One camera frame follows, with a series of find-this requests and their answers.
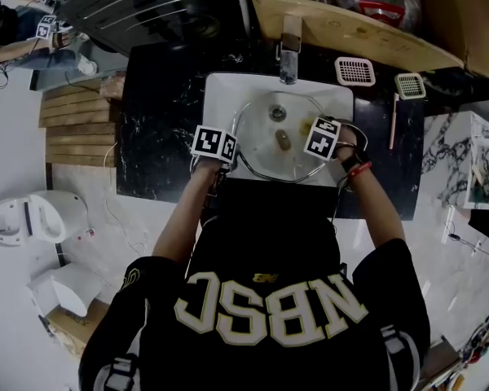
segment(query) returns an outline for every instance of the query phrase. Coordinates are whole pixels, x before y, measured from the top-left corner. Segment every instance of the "watch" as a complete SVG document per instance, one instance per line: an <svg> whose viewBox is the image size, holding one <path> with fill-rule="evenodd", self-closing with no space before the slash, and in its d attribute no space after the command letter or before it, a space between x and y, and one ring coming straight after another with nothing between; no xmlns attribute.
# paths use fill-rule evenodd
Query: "watch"
<svg viewBox="0 0 489 391"><path fill-rule="evenodd" d="M357 147L353 152L353 155L342 162L342 168L348 173L354 166L366 164L369 161L368 154Z"/></svg>

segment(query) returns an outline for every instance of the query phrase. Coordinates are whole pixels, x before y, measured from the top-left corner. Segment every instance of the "white letter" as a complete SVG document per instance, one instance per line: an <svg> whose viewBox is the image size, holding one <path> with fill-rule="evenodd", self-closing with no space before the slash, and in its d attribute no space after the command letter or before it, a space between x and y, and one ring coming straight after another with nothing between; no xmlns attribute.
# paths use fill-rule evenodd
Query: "white letter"
<svg viewBox="0 0 489 391"><path fill-rule="evenodd" d="M311 313L310 302L305 293L307 289L306 283L298 283L273 292L267 297L268 313L271 314L271 336L282 346L304 346L325 339L323 329L316 326ZM282 310L280 300L289 296L293 296L295 307ZM301 333L286 333L286 321L290 319L299 319Z"/></svg>
<svg viewBox="0 0 489 391"><path fill-rule="evenodd" d="M328 279L337 286L341 294L333 291L322 279L310 281L310 287L317 291L320 302L328 316L329 324L326 325L326 333L329 339L348 328L344 318L339 317L335 305L356 323L362 320L368 311L364 305L359 304L339 274L330 275Z"/></svg>
<svg viewBox="0 0 489 391"><path fill-rule="evenodd" d="M209 281L206 287L200 319L186 311L188 303L181 298L176 302L174 311L176 312L176 319L179 322L186 324L198 333L206 333L214 329L215 307L218 304L220 283L215 272L198 272L188 279L188 283L197 283L199 279L207 279Z"/></svg>
<svg viewBox="0 0 489 391"><path fill-rule="evenodd" d="M250 333L233 332L231 324L233 317L219 313L216 330L229 345L256 345L267 336L267 317L256 309L239 307L234 304L234 292L248 298L248 304L262 307L262 298L251 288L238 284L236 281L222 283L219 302L224 309L235 316L246 317L249 320Z"/></svg>

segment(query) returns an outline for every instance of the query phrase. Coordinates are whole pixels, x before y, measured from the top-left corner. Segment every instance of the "red object in plastic bag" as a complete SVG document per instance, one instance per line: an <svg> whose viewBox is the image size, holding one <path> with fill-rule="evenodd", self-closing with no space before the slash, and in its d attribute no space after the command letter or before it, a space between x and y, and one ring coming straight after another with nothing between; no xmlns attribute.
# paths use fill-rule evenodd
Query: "red object in plastic bag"
<svg viewBox="0 0 489 391"><path fill-rule="evenodd" d="M359 1L360 13L398 28L406 15L403 7L383 2Z"/></svg>

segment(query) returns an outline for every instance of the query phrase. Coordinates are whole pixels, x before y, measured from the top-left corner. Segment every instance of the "red bracelet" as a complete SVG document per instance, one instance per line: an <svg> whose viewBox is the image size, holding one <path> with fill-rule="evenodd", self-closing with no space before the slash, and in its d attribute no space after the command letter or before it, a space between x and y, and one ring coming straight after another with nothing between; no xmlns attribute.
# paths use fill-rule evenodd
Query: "red bracelet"
<svg viewBox="0 0 489 391"><path fill-rule="evenodd" d="M355 168L353 171L350 171L348 173L348 178L353 178L355 175L359 175L362 173L365 169L369 169L372 167L372 162L366 162L365 164L362 164L360 167Z"/></svg>

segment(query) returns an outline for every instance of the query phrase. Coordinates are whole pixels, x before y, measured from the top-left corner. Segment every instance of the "jeans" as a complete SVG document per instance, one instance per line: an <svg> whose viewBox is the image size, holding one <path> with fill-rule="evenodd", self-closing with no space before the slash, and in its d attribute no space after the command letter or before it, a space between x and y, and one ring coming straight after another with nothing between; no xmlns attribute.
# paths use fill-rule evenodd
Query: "jeans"
<svg viewBox="0 0 489 391"><path fill-rule="evenodd" d="M16 8L18 15L18 32L16 42L27 41L36 36L38 23L47 13L32 7ZM50 52L48 48L34 50L29 55L14 61L11 66L14 68L25 69L62 69L72 70L77 68L76 54L67 49Z"/></svg>

